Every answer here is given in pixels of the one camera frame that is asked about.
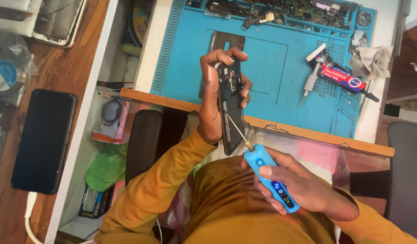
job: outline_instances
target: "phone screen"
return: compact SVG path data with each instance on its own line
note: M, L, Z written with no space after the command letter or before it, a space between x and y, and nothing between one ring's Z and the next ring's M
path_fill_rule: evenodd
M74 105L73 94L32 91L11 179L14 188L56 192Z

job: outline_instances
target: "digital display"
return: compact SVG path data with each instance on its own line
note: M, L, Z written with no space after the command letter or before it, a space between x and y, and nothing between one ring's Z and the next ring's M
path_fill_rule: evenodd
M277 181L272 181L271 184L272 184L273 188L276 190L276 193L284 201L284 203L286 204L286 206L288 208L293 208L294 207L294 203L292 202L292 200L290 199L290 197L285 192L285 188L282 186L282 184L279 183L279 182L277 182Z

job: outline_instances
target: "wooden desk edge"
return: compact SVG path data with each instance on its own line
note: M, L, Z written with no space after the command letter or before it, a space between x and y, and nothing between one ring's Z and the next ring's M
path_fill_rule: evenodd
M146 92L135 91L128 88L122 88L120 95L154 107L175 108L186 112L199 112L200 109L199 104L183 102L180 100L157 96ZM364 141L358 141L341 136L335 136L323 132L308 130L292 125L285 125L250 116L244 116L244 120L245 123L250 126L267 129L270 131L275 131L278 133L299 137L314 142L323 142L325 143L325 145L330 144L330 146L332 147L336 147L347 151L353 151L357 153L359 152L366 155L381 157L393 157L395 153L394 148L385 147Z

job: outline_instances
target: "glue tube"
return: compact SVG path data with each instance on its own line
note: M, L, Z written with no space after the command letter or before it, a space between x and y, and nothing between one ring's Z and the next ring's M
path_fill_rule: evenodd
M374 102L379 102L379 99L372 93L365 91L366 84L356 76L352 76L350 72L342 68L340 65L335 63L329 54L326 52L326 43L321 45L306 60L309 63L311 69L314 70L316 64L315 60L319 57L325 59L325 62L321 64L318 74L325 80L331 81L343 89L347 90L352 94L362 93Z

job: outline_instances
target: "broken phone screen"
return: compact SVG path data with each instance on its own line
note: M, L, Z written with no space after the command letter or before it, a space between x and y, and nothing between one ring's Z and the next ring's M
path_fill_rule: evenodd
M240 61L235 57L234 64L226 65L219 62L215 65L217 75L219 77L218 105L222 120L222 137L224 142L224 150L227 156L230 156L240 145L243 138L237 129L230 123L228 116L237 125L241 133L244 135L244 119L243 109L240 107L242 97L241 92L241 71Z

